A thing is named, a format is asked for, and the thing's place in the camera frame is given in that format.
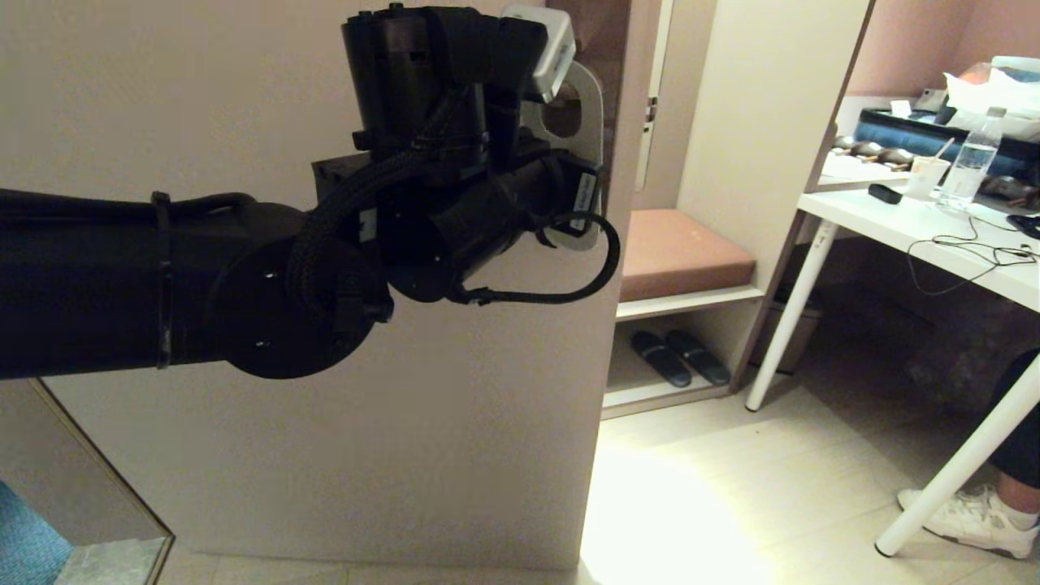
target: straw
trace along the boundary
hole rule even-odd
[[[942,148],[939,149],[939,152],[935,153],[935,156],[933,156],[932,158],[939,158],[940,156],[942,156],[942,153],[946,152],[946,149],[950,148],[950,145],[952,144],[954,144],[953,137],[946,141],[946,144],[942,145]]]

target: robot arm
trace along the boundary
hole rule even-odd
[[[508,8],[362,12],[343,37],[363,154],[313,163],[304,212],[244,194],[150,203],[0,189],[0,378],[227,360],[264,378],[330,367],[420,302],[583,299],[620,241],[592,212],[600,169],[520,125],[573,56],[566,14]],[[535,18],[542,22],[524,20]],[[608,240],[599,275],[568,294],[468,290],[524,232]]]

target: white desk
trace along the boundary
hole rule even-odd
[[[803,195],[798,207],[822,221],[752,385],[747,401],[748,410],[751,411],[757,411],[761,406],[780,357],[790,340],[809,291],[812,290],[834,241],[838,226],[903,251],[913,241],[930,239],[938,234],[971,235],[971,228],[963,214],[945,212],[907,197],[899,205],[888,205],[867,195],[865,189]],[[993,224],[1010,227],[1004,220],[1004,214],[997,211],[980,205],[972,205],[968,211]],[[1026,244],[1033,251],[1040,251],[1040,240],[1019,232],[999,230],[981,222],[974,222],[974,225],[979,230],[979,241],[1008,248],[1019,248]],[[973,254],[931,244],[915,246],[913,256],[963,278],[973,278],[990,268],[989,263]],[[976,280],[976,283],[1040,312],[1040,272],[1037,264],[998,268]],[[1038,403],[1040,357],[1033,361],[1004,400],[932,479],[914,505],[907,508],[878,538],[875,542],[878,552],[886,557],[899,552],[907,539],[920,530],[925,520],[967,481]]]

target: black remote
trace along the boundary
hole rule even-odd
[[[900,201],[903,201],[902,193],[892,190],[891,187],[887,187],[880,183],[872,183],[870,186],[866,187],[866,193],[891,205],[895,205]]]
[[[712,384],[726,384],[729,382],[729,370],[719,361],[711,352],[704,347],[704,344],[685,331],[669,331],[665,336],[668,347],[672,351],[682,356],[686,363],[693,366],[698,374]]]
[[[661,341],[660,337],[653,333],[648,331],[635,332],[635,335],[632,335],[632,349],[651,367],[656,370],[657,374],[664,376],[669,384],[672,384],[676,388],[688,386],[690,382],[693,381],[693,374],[686,370],[685,365],[682,365],[679,357],[673,354],[665,346],[665,341]]]

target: shelf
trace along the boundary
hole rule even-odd
[[[716,290],[701,290],[700,292],[686,292],[671,297],[628,301],[627,303],[618,304],[618,312],[615,314],[615,321],[632,321],[634,319],[704,309],[736,301],[761,299],[762,297],[764,295],[761,290],[750,284],[746,284],[744,286],[718,288]]]
[[[853,188],[866,188],[875,183],[888,185],[890,187],[899,187],[907,184],[908,180],[910,180],[910,173],[890,173],[886,177],[862,181],[821,176],[820,180],[816,182],[816,186],[807,190],[808,193],[849,190]]]
[[[629,339],[639,329],[662,336],[666,331],[676,326],[678,324],[670,326],[666,321],[626,323],[616,327],[607,388],[603,393],[604,417],[716,398],[729,391],[728,384],[713,385],[696,373],[690,385],[677,388],[666,382],[629,346]]]

